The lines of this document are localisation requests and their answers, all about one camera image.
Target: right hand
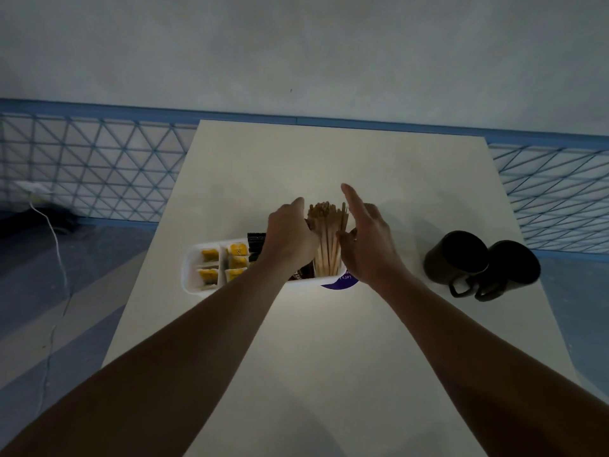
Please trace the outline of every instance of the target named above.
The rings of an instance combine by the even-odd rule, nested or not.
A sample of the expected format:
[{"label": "right hand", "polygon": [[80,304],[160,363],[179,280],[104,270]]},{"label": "right hand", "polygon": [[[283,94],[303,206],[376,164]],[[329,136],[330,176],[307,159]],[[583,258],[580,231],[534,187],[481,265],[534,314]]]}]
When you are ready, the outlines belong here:
[{"label": "right hand", "polygon": [[337,232],[340,257],[348,271],[370,286],[396,272],[407,272],[393,244],[391,229],[377,206],[364,203],[349,184],[341,184],[340,189],[356,226],[349,233]]}]

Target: gray wall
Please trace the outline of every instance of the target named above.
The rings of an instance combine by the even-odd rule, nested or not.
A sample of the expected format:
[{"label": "gray wall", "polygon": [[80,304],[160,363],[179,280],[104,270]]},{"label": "gray wall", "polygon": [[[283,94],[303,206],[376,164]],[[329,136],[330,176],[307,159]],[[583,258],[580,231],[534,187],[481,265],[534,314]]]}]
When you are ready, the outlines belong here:
[{"label": "gray wall", "polygon": [[0,96],[609,134],[609,0],[0,0]]}]

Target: mug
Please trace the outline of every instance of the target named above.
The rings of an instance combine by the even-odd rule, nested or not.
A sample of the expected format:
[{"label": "mug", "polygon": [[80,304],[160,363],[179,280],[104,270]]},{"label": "mug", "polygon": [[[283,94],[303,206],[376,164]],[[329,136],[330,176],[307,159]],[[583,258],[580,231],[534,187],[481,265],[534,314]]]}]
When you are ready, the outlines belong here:
[{"label": "mug", "polygon": [[[451,295],[463,298],[478,291],[478,283],[467,278],[483,272],[489,261],[487,246],[478,237],[466,231],[453,231],[432,248],[422,267],[427,277],[438,284],[448,285]],[[465,279],[469,288],[458,293],[454,283]]]},{"label": "mug", "polygon": [[531,285],[541,275],[537,257],[518,242],[500,241],[488,251],[488,268],[466,279],[471,288],[477,286],[478,301],[494,300],[509,290]]}]

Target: blue floor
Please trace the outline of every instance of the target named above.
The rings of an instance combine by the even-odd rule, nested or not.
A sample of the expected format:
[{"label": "blue floor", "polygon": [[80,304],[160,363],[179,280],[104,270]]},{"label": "blue floor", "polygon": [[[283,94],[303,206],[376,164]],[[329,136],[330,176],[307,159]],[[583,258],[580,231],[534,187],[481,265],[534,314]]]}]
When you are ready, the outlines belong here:
[{"label": "blue floor", "polygon": [[[150,229],[90,225],[60,238],[71,291],[85,289],[145,252],[153,235]],[[609,263],[544,258],[541,265],[544,289],[575,368],[590,382],[589,389],[609,396]],[[0,343],[64,301],[46,227],[0,242],[0,295]],[[51,356],[43,410],[101,367],[122,310]],[[43,375],[41,361],[0,389],[0,448],[35,418]]]}]

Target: floor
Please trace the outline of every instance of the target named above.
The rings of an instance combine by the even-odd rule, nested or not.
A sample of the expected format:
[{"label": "floor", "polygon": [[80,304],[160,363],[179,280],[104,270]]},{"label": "floor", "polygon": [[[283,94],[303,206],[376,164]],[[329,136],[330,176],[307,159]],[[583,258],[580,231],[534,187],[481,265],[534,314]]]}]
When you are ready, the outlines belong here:
[{"label": "floor", "polygon": [[[45,227],[0,242],[0,448],[101,367],[154,231],[83,226],[60,238],[66,304]],[[542,281],[582,385],[609,402],[609,263],[542,259]]]}]

